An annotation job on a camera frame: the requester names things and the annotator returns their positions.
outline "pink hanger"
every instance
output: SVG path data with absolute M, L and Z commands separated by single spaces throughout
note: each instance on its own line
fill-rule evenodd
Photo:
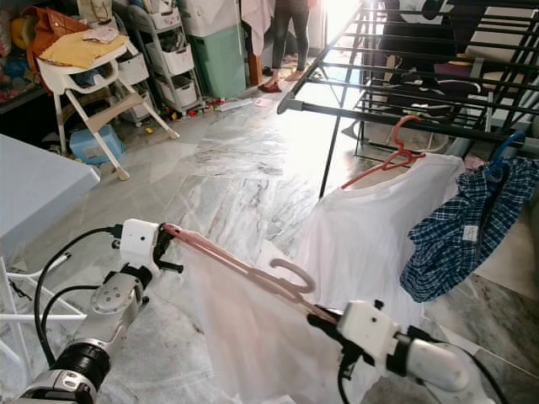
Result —
M 285 279 L 276 278 L 260 269 L 251 267 L 195 231 L 185 230 L 170 223 L 163 225 L 163 229 L 178 241 L 215 259 L 271 294 L 279 295 L 295 305 L 302 306 L 307 309 L 308 313 L 315 314 L 332 324 L 336 323 L 335 319 L 328 313 L 303 299 L 302 294 L 313 292 L 315 284 L 311 276 L 294 263 L 276 258 L 271 260 L 269 265 L 272 268 L 282 267 L 290 270 L 299 276 L 305 282 L 305 285 L 293 284 Z
M 404 149 L 404 142 L 400 141 L 398 139 L 398 130 L 401 129 L 401 126 L 403 126 L 406 122 L 409 122 L 410 120 L 421 120 L 421 119 L 416 115 L 406 115 L 406 116 L 403 116 L 397 122 L 397 124 L 395 126 L 393 126 L 392 140 L 393 140 L 393 143 L 396 146 L 398 146 L 398 149 L 395 152 L 393 152 L 391 155 L 389 155 L 389 157 L 386 160 L 384 160 L 383 163 L 378 164 L 377 166 L 375 166 L 373 168 L 369 168 L 368 170 L 364 171 L 363 173 L 357 175 L 356 177 L 353 177 L 349 182 L 343 184 L 340 188 L 346 189 L 351 184 L 355 183 L 356 181 L 359 181 L 360 179 L 362 179 L 363 177 L 366 177 L 367 175 L 369 175 L 371 173 L 374 173 L 375 171 L 378 171 L 378 170 L 388 171 L 388 170 L 392 170 L 392 169 L 397 168 L 397 167 L 408 166 L 409 164 L 412 164 L 413 162 L 415 162 L 418 158 L 425 157 L 424 153 L 422 153 L 422 154 L 412 154 L 412 152 Z M 399 157 L 399 156 L 406 156 L 408 158 L 408 160 L 406 160 L 405 162 L 398 162 L 398 163 L 393 164 L 392 163 L 393 159 L 395 159 L 396 157 Z

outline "red slipper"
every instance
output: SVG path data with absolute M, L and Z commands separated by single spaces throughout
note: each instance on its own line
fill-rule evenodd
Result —
M 283 92 L 279 88 L 279 84 L 277 84 L 276 82 L 274 82 L 270 86 L 265 86 L 265 85 L 259 86 L 259 90 L 264 92 L 264 93 L 282 93 Z

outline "green storage bin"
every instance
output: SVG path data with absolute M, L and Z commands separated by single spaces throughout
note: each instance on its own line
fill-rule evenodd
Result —
M 240 33 L 235 25 L 212 35 L 189 37 L 203 93 L 230 98 L 246 88 Z

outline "red hanger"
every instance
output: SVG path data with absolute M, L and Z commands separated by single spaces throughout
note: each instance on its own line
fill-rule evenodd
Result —
M 421 119 L 416 115 L 406 115 L 406 116 L 403 116 L 397 122 L 397 124 L 395 126 L 393 126 L 392 140 L 393 140 L 393 143 L 396 146 L 398 146 L 398 149 L 396 151 L 394 151 L 386 160 L 384 160 L 383 163 L 378 164 L 377 166 L 375 166 L 373 168 L 369 168 L 367 171 L 364 171 L 363 173 L 359 174 L 358 176 L 353 177 L 349 182 L 343 184 L 340 188 L 346 189 L 351 184 L 355 183 L 356 181 L 362 179 L 363 177 L 365 177 L 365 176 L 367 176 L 367 175 L 369 175 L 371 173 L 374 173 L 375 171 L 378 171 L 378 170 L 387 171 L 387 170 L 392 170 L 392 169 L 397 168 L 397 167 L 408 166 L 409 164 L 412 164 L 413 162 L 415 162 L 418 158 L 425 157 L 424 153 L 422 153 L 422 154 L 412 154 L 412 152 L 410 152 L 408 150 L 405 150 L 404 149 L 404 142 L 400 141 L 398 139 L 398 130 L 401 129 L 401 126 L 403 126 L 406 122 L 409 122 L 410 120 L 421 120 Z M 395 159 L 396 157 L 399 157 L 399 156 L 406 156 L 408 158 L 408 160 L 405 161 L 405 162 L 398 162 L 398 163 L 393 164 L 392 163 L 393 159 Z

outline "blue hanger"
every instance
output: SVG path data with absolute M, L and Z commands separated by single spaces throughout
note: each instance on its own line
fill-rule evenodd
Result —
M 494 153 L 492 163 L 487 169 L 487 178 L 491 177 L 493 172 L 501 167 L 504 161 L 504 159 L 502 158 L 502 153 L 504 152 L 505 148 L 510 146 L 511 143 L 518 141 L 521 138 L 526 138 L 526 134 L 522 130 L 518 130 L 512 136 L 505 139 L 504 143 L 502 143 L 502 145 L 498 147 L 498 150 L 496 150 L 496 152 Z

